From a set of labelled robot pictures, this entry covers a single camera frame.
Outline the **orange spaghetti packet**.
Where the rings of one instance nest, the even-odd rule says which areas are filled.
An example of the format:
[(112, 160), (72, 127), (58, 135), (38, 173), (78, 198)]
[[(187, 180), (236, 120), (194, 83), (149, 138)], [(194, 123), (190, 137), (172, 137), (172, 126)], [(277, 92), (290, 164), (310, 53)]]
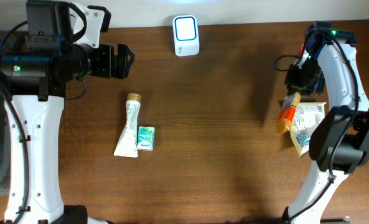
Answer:
[(287, 72), (285, 84), (287, 85), (287, 95), (285, 96), (281, 105), (281, 110), (276, 121), (275, 132), (278, 135), (282, 135), (291, 130), (291, 125), (296, 113), (297, 106), (301, 100), (301, 92), (296, 88), (288, 84), (288, 81), (294, 76), (294, 68)]

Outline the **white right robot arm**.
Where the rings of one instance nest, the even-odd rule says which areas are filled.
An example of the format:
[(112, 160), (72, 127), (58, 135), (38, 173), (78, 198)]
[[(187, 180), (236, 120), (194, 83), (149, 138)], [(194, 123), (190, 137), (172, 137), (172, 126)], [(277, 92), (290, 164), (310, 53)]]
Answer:
[(302, 96), (327, 90), (329, 112), (311, 134), (311, 168), (281, 223), (320, 223), (339, 185), (369, 160), (369, 100), (356, 63), (353, 32), (316, 21), (305, 31), (295, 62), (285, 70), (288, 93), (276, 132), (291, 125)]

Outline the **cream snack bag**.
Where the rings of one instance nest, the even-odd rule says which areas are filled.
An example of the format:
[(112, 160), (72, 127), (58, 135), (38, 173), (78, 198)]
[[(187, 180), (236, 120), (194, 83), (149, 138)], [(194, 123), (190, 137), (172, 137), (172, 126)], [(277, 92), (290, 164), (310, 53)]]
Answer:
[(325, 118), (326, 102), (299, 103), (291, 124), (290, 137), (299, 157), (309, 152), (312, 133)]

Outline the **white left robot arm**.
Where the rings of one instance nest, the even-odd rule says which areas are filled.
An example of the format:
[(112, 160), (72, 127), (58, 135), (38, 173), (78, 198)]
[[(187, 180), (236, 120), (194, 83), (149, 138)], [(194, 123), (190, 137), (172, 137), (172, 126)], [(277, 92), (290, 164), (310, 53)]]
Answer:
[(94, 223), (83, 205), (65, 205), (58, 137), (66, 85), (87, 75), (124, 79), (135, 55), (100, 42), (111, 13), (72, 1), (27, 1), (27, 31), (0, 50), (0, 87), (10, 132), (10, 191), (4, 223)]

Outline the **green tissue packet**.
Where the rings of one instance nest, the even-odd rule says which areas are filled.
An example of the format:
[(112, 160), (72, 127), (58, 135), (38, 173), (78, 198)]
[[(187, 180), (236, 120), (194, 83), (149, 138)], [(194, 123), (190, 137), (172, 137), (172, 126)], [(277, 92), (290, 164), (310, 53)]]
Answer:
[(142, 151), (152, 151), (154, 149), (154, 127), (140, 126), (138, 129), (137, 149)]

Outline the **white tube with gold cap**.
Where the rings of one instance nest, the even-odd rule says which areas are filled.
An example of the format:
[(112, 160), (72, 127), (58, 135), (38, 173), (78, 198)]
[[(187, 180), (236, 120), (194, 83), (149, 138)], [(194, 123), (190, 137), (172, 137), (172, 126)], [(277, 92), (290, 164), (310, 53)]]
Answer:
[(114, 150), (114, 156), (138, 157), (138, 115), (141, 107), (141, 95), (129, 93), (126, 100), (126, 123)]

